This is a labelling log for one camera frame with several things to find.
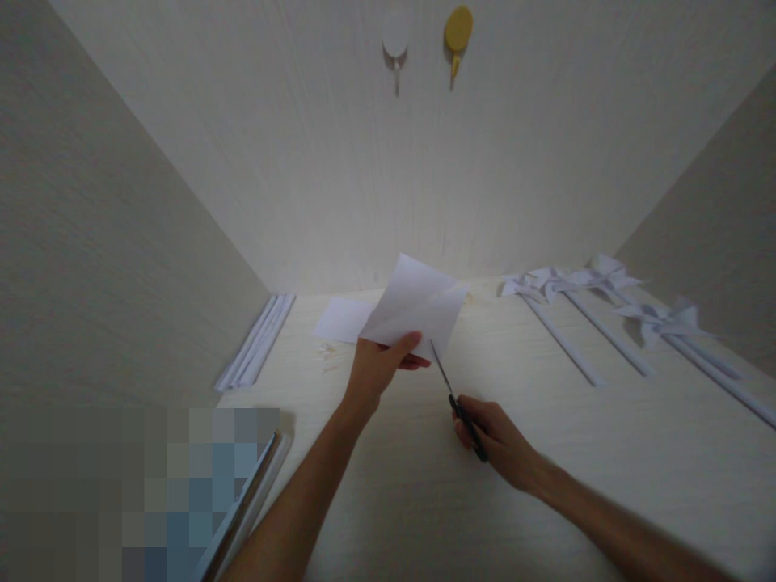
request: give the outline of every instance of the white paper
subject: white paper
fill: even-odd
[[[434,361],[431,341],[440,359],[445,355],[466,287],[426,264],[400,255],[386,291],[359,334],[373,342],[394,345],[411,331],[423,340],[412,353]]]
[[[332,297],[313,335],[324,340],[354,344],[373,311],[374,303]]]

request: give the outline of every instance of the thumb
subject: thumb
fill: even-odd
[[[422,333],[419,331],[412,331],[400,339],[387,353],[390,354],[391,360],[394,360],[396,365],[399,365],[399,362],[401,362],[407,354],[418,347],[422,338]]]

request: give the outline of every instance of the rolled paper tube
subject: rolled paper tube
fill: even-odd
[[[614,290],[614,295],[622,302],[626,303],[627,305],[634,305],[636,303],[636,300],[631,297],[630,295],[625,295],[622,291]],[[689,337],[682,337],[682,341],[695,353],[698,355],[698,357],[701,357],[703,360],[706,360],[708,364],[713,365],[716,367],[720,372],[728,376],[729,378],[733,380],[743,380],[744,375],[739,372],[737,369],[733,368],[731,365],[727,364],[726,362],[720,360],[717,356],[707,352],[705,349],[701,348],[699,345],[697,345],[691,338]]]
[[[707,352],[705,349],[701,348],[690,337],[682,337],[682,341],[684,341],[685,344],[689,345],[695,351],[695,353],[697,353],[701,358],[703,358],[709,364],[713,365],[720,372],[725,374],[725,376],[731,378],[732,380],[743,380],[744,379],[744,375],[741,372],[739,372],[737,369],[733,368],[727,362],[724,362],[724,361],[720,360],[713,353]]]
[[[242,347],[240,348],[240,351],[237,354],[237,357],[235,357],[232,360],[232,363],[229,364],[229,367],[224,370],[224,373],[221,375],[220,378],[218,378],[218,382],[216,383],[216,390],[219,392],[226,391],[231,385],[234,379],[237,377],[238,370],[242,367],[243,362],[248,358],[253,356],[253,353],[256,350],[256,346],[259,343],[259,340],[261,338],[261,329],[264,325],[264,322],[267,321],[267,317],[269,316],[270,312],[272,311],[272,308],[275,306],[275,302],[277,301],[277,295],[272,295],[269,298],[269,301],[267,302],[267,305],[264,306],[264,309],[261,312],[261,315],[256,320],[256,323],[254,323],[253,327],[251,328],[251,333],[248,334],[247,339],[245,340],[245,343],[242,344]]]
[[[722,386],[733,398],[746,406],[750,411],[759,416],[763,422],[766,422],[771,428],[776,429],[776,414],[769,408],[760,404],[749,392],[742,390],[731,382],[730,378],[722,374],[717,368],[701,358],[690,346],[688,346],[678,335],[665,334],[662,336],[674,349],[682,356],[690,360],[700,368],[709,378]]]
[[[259,372],[261,372],[261,369],[264,367],[264,362],[267,360],[269,351],[272,349],[275,339],[277,339],[277,335],[280,333],[280,329],[283,327],[283,323],[291,311],[293,300],[296,298],[297,296],[291,293],[283,296],[280,313],[277,314],[277,317],[273,322],[273,327],[269,330],[266,341],[262,343],[260,350],[254,356],[250,365],[245,370],[245,373],[239,378],[238,386],[250,386],[256,383],[256,378],[259,377]]]
[[[558,328],[555,327],[555,325],[550,321],[550,318],[547,317],[539,302],[536,301],[536,299],[533,299],[532,297],[526,297],[525,295],[521,295],[521,297],[523,297],[531,310],[533,310],[536,316],[542,321],[542,323],[544,323],[544,327],[547,328],[547,331],[549,331],[550,334],[555,338],[555,341],[560,344],[560,347],[563,348],[566,354],[568,354],[571,360],[576,364],[576,367],[580,369],[580,372],[584,374],[588,381],[594,386],[605,386],[606,382],[604,382],[603,378],[598,375],[598,372],[596,372],[579,354],[579,352],[577,352],[560,334],[560,331],[558,331]]]
[[[642,376],[654,376],[655,370],[640,356],[633,352],[621,339],[615,336],[606,326],[580,301],[573,291],[564,291],[563,295],[592,323],[601,334],[636,368]]]

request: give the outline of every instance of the right hand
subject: right hand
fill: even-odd
[[[536,495],[552,463],[531,446],[498,404],[462,394],[458,397],[458,405],[469,414],[488,460],[498,474],[516,489]],[[463,445],[467,449],[473,447],[469,431],[455,412],[453,421],[455,433]]]

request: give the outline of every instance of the yellow wall hook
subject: yellow wall hook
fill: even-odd
[[[466,6],[459,6],[447,18],[445,25],[445,44],[453,54],[453,68],[450,71],[450,81],[455,79],[458,66],[461,64],[461,51],[466,48],[474,27],[474,17]]]

